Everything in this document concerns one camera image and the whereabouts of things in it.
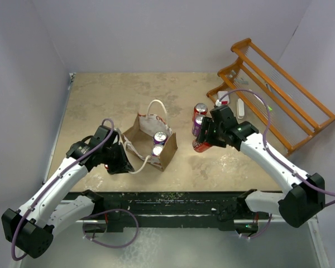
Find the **purple Fanta can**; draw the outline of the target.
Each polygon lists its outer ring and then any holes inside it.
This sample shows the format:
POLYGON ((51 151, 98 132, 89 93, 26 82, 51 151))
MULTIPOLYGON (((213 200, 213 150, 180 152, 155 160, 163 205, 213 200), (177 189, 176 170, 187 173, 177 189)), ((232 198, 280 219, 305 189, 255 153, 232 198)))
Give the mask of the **purple Fanta can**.
POLYGON ((199 115, 196 115, 195 118, 193 119, 193 126, 192 126, 193 136, 198 137, 204 117, 205 115, 199 114, 199 115))

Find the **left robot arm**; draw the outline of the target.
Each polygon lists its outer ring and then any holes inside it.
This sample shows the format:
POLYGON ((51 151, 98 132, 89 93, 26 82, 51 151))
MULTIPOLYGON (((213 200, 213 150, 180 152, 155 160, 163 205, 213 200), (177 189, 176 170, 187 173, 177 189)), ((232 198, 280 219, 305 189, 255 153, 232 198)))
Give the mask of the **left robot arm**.
POLYGON ((36 259, 45 253, 55 236, 77 220, 102 216, 104 199, 91 190, 62 208, 58 205, 77 182, 99 165, 105 165, 110 175, 134 171, 119 136, 113 126, 100 125, 94 135, 71 145, 60 166, 33 197, 18 209, 8 208, 2 214, 4 236, 11 243, 13 260, 20 260, 17 248, 36 259))

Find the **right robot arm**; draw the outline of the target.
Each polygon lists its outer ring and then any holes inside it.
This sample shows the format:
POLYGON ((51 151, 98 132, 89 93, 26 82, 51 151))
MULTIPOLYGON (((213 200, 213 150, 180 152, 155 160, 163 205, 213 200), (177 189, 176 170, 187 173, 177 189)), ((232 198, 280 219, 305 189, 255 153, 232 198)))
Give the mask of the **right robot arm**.
POLYGON ((262 167, 281 188, 279 193, 249 190, 241 195, 237 212, 242 218, 264 212, 279 215, 290 226, 298 228, 325 208, 322 176, 310 175, 296 167, 264 142, 254 125, 248 121, 238 123, 229 106, 215 107, 210 114, 202 118, 200 133, 193 141, 194 150, 234 147, 262 167))

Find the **patterned canvas tote bag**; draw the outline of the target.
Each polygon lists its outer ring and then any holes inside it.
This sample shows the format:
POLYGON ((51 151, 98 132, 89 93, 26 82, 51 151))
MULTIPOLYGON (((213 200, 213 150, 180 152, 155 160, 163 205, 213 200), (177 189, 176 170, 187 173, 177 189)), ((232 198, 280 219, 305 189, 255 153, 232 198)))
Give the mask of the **patterned canvas tote bag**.
POLYGON ((164 171, 178 149, 167 110, 158 99, 150 102, 145 114, 137 114, 133 125, 121 134, 121 138, 124 149, 143 161, 131 174, 141 172, 148 164, 164 171))

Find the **red cola can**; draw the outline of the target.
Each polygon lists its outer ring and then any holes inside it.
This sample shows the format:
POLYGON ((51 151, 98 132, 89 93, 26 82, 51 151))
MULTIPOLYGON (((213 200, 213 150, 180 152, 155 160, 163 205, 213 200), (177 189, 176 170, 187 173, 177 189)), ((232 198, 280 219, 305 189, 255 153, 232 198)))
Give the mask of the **red cola can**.
POLYGON ((204 103, 197 103, 193 108, 192 121, 195 120, 197 115, 206 115, 208 112, 208 107, 204 103))

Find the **red soda can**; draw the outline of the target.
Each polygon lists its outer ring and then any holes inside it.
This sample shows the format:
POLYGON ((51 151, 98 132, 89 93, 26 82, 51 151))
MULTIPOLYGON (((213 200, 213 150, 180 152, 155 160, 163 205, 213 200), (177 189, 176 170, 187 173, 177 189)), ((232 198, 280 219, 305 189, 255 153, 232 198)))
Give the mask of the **red soda can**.
POLYGON ((192 142, 192 147, 194 149, 195 152, 197 153, 202 153, 207 151, 208 149, 210 149, 212 147, 211 144, 209 144, 208 142, 204 141, 204 142, 199 142, 197 139, 193 140, 192 142))

